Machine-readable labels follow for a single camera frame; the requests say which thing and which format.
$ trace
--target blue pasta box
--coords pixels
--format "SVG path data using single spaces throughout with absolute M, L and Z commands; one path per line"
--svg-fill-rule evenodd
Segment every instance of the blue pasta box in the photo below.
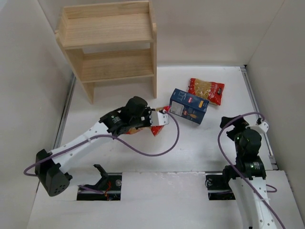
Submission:
M 200 124 L 208 105 L 208 100 L 176 88 L 171 96 L 170 112 Z

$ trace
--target white label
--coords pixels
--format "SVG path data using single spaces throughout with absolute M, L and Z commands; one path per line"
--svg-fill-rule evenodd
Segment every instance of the white label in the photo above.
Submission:
M 172 101 L 171 112 L 173 114 L 181 116 L 183 109 L 184 109 L 184 106 L 182 104 Z

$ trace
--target red and yellow package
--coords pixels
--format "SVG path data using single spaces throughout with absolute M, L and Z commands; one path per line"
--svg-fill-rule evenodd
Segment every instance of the red and yellow package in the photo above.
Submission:
M 191 78 L 188 93 L 207 99 L 213 104 L 220 105 L 223 90 L 223 83 L 207 82 Z
M 169 111 L 170 110 L 170 106 L 165 106 L 165 107 L 158 107 L 156 108 L 156 111 L 160 111 L 160 110 L 165 110 L 165 111 Z M 160 133 L 160 131 L 163 129 L 163 125 L 160 126 L 152 126 L 151 127 L 151 132 L 154 136 L 157 136 L 158 133 Z

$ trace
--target white table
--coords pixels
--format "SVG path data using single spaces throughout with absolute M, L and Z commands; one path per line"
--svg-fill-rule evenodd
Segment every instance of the white table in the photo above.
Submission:
M 76 85 L 62 144 L 88 130 L 107 112 L 124 106 L 135 95 L 144 98 L 151 107 L 168 105 L 173 90 L 187 90 L 191 77 L 225 83 L 222 105 L 210 105 L 201 125 L 176 116 L 181 136 L 173 151 L 161 157 L 145 157 L 113 141 L 91 152 L 72 169 L 74 181 L 85 180 L 89 184 L 100 178 L 93 164 L 101 164 L 107 172 L 124 172 L 121 201 L 74 201 L 76 187 L 50 198 L 40 185 L 28 228 L 241 228 L 235 201 L 208 201 L 203 173 L 222 171 L 228 164 L 217 145 L 221 117 L 254 111 L 239 67 L 159 67 L 157 99 L 152 97 L 151 82 L 130 83 L 129 80 L 120 85 L 102 83 L 95 89 L 94 105 L 91 105 Z M 246 118 L 251 124 L 256 119 L 255 116 Z M 168 149 L 175 138 L 173 121 L 157 137 L 149 130 L 122 136 L 132 146 L 152 154 Z M 225 135 L 221 141 L 226 154 L 234 161 L 234 143 Z M 266 170 L 272 170 L 264 138 L 259 155 Z M 281 217 L 290 225 L 288 228 L 304 228 L 300 227 L 302 221 L 285 174 L 278 171 L 278 175 L 271 177 L 267 182 L 281 190 L 273 195 L 278 201 L 272 200 L 272 206 L 281 212 Z

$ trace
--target wooden rack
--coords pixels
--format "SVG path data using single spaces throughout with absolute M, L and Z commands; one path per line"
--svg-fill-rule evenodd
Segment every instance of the wooden rack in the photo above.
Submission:
M 56 41 L 93 103 L 94 83 L 151 77 L 157 97 L 157 26 L 148 0 L 64 7 Z M 84 53 L 87 47 L 149 43 L 149 49 Z

